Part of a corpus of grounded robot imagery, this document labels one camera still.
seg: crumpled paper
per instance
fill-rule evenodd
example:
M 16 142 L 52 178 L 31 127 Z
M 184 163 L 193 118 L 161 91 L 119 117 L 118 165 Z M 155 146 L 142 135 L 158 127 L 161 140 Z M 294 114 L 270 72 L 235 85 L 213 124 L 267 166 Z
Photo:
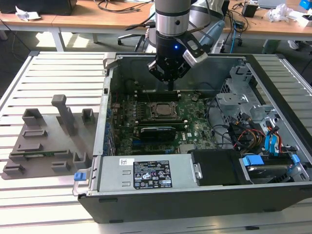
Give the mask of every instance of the crumpled paper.
M 18 9 L 17 6 L 15 6 L 15 8 L 16 8 L 15 15 L 17 15 L 23 21 L 37 20 L 41 18 L 37 12 L 23 11 L 23 10 Z

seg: green circuit board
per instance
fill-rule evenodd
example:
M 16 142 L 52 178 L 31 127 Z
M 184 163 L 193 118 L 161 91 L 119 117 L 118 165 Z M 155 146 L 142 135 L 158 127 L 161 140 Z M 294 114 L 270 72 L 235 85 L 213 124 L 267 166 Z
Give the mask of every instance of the green circuit board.
M 139 138 L 140 128 L 136 125 L 140 118 L 153 119 L 155 113 L 151 106 L 158 103 L 164 105 L 164 102 L 139 102 L 134 96 L 121 97 L 122 101 L 117 104 L 113 102 L 116 155 L 185 154 L 190 149 L 215 148 L 215 137 L 212 136 L 205 116 L 207 105 L 203 99 L 192 100 L 194 94 L 181 92 L 179 101 L 166 102 L 174 110 L 170 117 L 187 120 L 187 127 L 182 131 L 177 130 L 175 139 L 170 142 L 142 143 Z

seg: blue latch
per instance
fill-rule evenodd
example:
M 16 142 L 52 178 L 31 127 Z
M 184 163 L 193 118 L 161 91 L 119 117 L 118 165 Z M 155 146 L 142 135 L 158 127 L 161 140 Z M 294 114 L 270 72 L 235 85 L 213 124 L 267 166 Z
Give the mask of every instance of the blue latch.
M 270 135 L 265 136 L 264 148 L 265 150 L 269 150 L 270 146 Z
M 292 155 L 292 160 L 295 164 L 300 162 L 300 158 L 298 157 L 298 155 Z
M 270 145 L 270 153 L 274 154 L 274 156 L 277 156 L 278 154 L 275 153 L 275 144 L 277 141 L 277 137 L 276 135 L 272 136 L 272 141 L 271 141 L 271 145 Z
M 86 181 L 87 174 L 85 172 L 76 172 L 74 174 L 74 181 Z
M 264 162 L 260 155 L 247 155 L 243 158 L 244 165 L 254 166 L 254 165 L 264 165 Z

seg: floor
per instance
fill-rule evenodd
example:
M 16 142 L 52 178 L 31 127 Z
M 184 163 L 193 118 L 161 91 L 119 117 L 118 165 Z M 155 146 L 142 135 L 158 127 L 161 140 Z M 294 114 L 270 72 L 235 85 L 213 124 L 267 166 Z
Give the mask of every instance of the floor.
M 0 40 L 0 97 L 19 71 L 23 61 L 28 55 L 28 49 L 17 39 L 14 34 L 7 32 L 8 40 Z M 18 32 L 18 37 L 30 48 L 30 50 L 56 51 L 52 35 L 49 33 Z M 117 44 L 118 35 L 101 34 L 98 35 L 98 44 L 94 44 L 91 34 L 71 34 L 64 33 L 63 38 L 67 51 L 121 51 L 132 52 L 138 38 L 125 39 L 124 46 Z M 260 54 L 264 40 L 244 39 L 242 46 L 235 45 L 233 53 Z M 229 52 L 231 41 L 225 46 L 225 52 Z M 301 72 L 304 66 L 312 59 L 310 55 L 312 47 L 301 45 L 299 51 L 292 50 L 286 41 L 282 41 L 277 49 L 277 53 L 283 54 L 292 66 Z M 303 77 L 312 82 L 312 64 L 305 70 Z

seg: black plastic cover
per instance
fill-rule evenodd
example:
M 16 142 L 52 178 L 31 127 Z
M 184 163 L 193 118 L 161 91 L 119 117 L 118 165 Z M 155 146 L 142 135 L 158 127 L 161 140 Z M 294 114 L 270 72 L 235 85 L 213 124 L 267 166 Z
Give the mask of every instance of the black plastic cover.
M 199 186 L 251 184 L 245 179 L 239 162 L 240 153 L 235 150 L 191 150 L 193 163 L 199 163 L 202 179 Z

